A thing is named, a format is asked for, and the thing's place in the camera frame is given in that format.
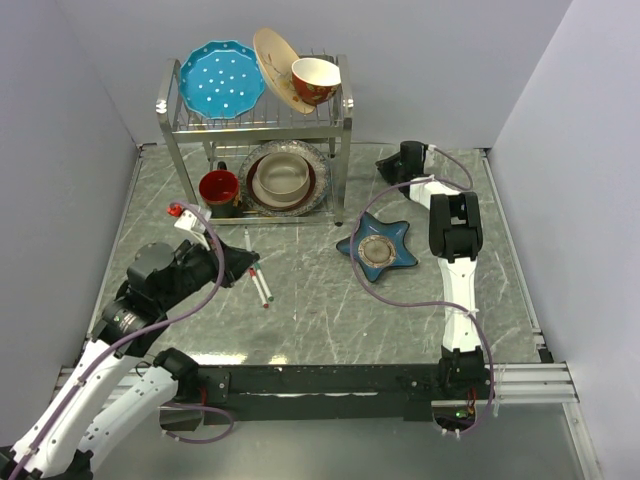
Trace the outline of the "white pen with red tip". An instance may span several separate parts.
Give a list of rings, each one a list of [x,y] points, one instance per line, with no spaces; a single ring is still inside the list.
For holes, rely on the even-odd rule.
[[[264,309],[268,309],[269,308],[269,303],[268,303],[267,297],[266,297],[266,295],[265,295],[265,293],[264,293],[264,291],[262,289],[261,283],[260,283],[260,281],[258,279],[258,276],[257,276],[257,273],[256,273],[255,269],[250,267],[249,268],[249,274],[250,274],[250,277],[251,277],[251,279],[253,281],[253,284],[254,284],[257,292],[258,292],[262,307]]]

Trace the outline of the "white pen with green tip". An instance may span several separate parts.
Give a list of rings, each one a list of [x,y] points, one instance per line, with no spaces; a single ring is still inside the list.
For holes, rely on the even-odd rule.
[[[274,296],[273,296],[273,294],[271,292],[271,289],[270,289],[270,287],[269,287],[269,285],[268,285],[268,283],[266,281],[266,278],[264,276],[264,273],[262,271],[262,268],[261,268],[259,262],[256,262],[254,264],[254,269],[256,270],[258,281],[261,284],[261,287],[263,289],[264,294],[266,295],[267,300],[269,302],[272,302],[274,300]]]

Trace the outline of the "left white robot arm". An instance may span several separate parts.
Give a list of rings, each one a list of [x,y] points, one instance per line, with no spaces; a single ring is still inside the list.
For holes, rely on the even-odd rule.
[[[168,328],[171,309],[206,284],[228,288],[258,260],[253,251],[208,240],[142,247],[116,298],[103,310],[72,375],[40,419],[1,450],[4,479],[90,479],[113,446],[144,417],[198,390],[198,365],[162,352],[133,388],[107,401]]]

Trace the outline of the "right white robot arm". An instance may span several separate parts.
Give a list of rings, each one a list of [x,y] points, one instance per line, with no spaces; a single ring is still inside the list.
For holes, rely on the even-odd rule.
[[[464,186],[426,172],[427,157],[439,151],[432,144],[403,141],[399,152],[378,161],[376,168],[388,184],[429,211],[429,248],[441,273],[445,314],[437,384],[445,396],[460,398],[489,379],[475,323],[475,274],[484,237],[469,171],[461,168],[468,179]]]

